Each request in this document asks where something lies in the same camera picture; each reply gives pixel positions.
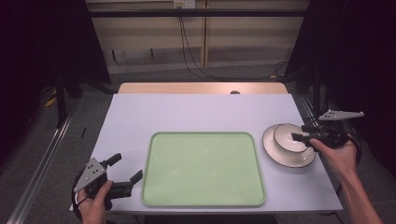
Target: forearm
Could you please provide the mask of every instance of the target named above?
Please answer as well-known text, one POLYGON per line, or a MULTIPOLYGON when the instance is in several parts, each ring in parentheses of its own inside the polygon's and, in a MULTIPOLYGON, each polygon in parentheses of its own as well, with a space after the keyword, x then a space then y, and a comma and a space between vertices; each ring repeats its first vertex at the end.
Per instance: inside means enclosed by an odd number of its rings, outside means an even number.
POLYGON ((382 223, 355 172, 341 178, 352 223, 382 223))

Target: white plate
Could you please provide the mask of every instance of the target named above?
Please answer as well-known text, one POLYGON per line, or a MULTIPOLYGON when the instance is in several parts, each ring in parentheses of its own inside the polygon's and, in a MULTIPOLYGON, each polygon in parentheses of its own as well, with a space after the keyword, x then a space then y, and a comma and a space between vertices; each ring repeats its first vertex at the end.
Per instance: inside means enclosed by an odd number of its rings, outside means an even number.
POLYGON ((274 138, 276 143, 291 152, 303 152, 308 149, 304 143, 294 141, 292 133, 303 134, 301 128, 294 124, 281 124, 275 128, 274 138))
POLYGON ((311 164, 317 155, 312 147, 296 153, 287 151, 276 143, 274 131, 279 125, 276 124, 269 127, 262 136, 262 144, 268 155, 277 163, 287 167, 301 168, 311 164))

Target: white tabletop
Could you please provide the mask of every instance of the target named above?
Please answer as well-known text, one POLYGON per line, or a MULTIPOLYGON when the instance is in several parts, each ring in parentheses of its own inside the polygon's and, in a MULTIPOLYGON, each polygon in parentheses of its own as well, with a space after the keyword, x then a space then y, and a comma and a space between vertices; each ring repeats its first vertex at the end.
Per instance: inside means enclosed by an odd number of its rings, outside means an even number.
POLYGON ((288 168, 264 151, 262 135, 271 125, 303 121, 290 94, 116 94, 92 156, 115 153, 122 160, 108 167, 108 178, 127 181, 145 173, 151 136, 157 132, 247 132, 255 139, 266 200, 259 207, 148 207, 142 181, 132 197, 113 200, 113 212, 137 214, 227 214, 315 212, 342 209, 319 157, 304 168, 288 168))

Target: white mounting plate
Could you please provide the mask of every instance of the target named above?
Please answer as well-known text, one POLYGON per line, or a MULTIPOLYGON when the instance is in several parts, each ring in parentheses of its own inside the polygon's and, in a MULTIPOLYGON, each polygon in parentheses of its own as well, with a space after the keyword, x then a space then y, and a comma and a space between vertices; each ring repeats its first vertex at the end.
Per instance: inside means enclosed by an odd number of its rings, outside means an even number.
POLYGON ((77 193, 81 189, 87 187, 87 185, 91 184, 92 181, 97 179, 99 176, 104 175, 106 173, 106 169, 97 161, 95 158, 91 158, 85 167, 84 172, 82 173, 79 181, 74 188, 74 192, 77 193))
POLYGON ((363 112, 344 112, 344 111, 332 111, 328 110, 322 116, 319 117, 319 120, 341 120, 341 119, 354 119, 358 117, 363 117, 363 112))

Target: person's left hand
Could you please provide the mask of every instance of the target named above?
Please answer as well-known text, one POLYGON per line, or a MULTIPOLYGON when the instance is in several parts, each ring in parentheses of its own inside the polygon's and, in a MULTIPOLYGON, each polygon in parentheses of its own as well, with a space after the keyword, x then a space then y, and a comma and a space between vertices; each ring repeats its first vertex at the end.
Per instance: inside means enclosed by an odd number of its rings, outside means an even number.
POLYGON ((106 224, 105 197, 110 191, 112 184, 111 180, 107 180, 94 199, 87 198, 88 194, 85 189, 78 192, 78 202, 84 200, 84 202, 79 204, 79 211, 84 224, 106 224))

